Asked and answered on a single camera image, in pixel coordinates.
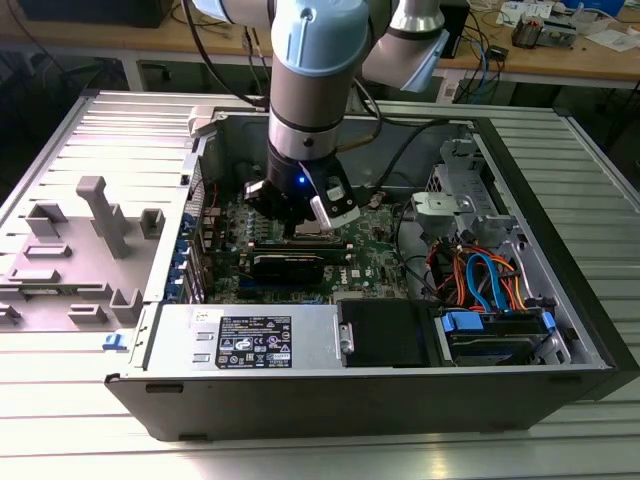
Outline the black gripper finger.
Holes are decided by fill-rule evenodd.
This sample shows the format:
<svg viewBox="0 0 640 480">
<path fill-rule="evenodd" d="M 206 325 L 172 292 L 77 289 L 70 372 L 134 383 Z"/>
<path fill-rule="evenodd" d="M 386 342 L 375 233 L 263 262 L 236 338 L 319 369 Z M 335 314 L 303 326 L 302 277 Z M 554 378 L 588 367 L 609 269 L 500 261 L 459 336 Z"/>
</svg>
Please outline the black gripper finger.
<svg viewBox="0 0 640 480">
<path fill-rule="evenodd" d="M 290 238 L 295 232 L 295 212 L 288 197 L 278 192 L 257 192 L 248 196 L 248 203 L 264 217 L 278 221 L 282 236 Z"/>
<path fill-rule="evenodd" d="M 315 219 L 309 199 L 288 199 L 284 202 L 281 221 L 285 225 L 297 226 Z"/>
</svg>

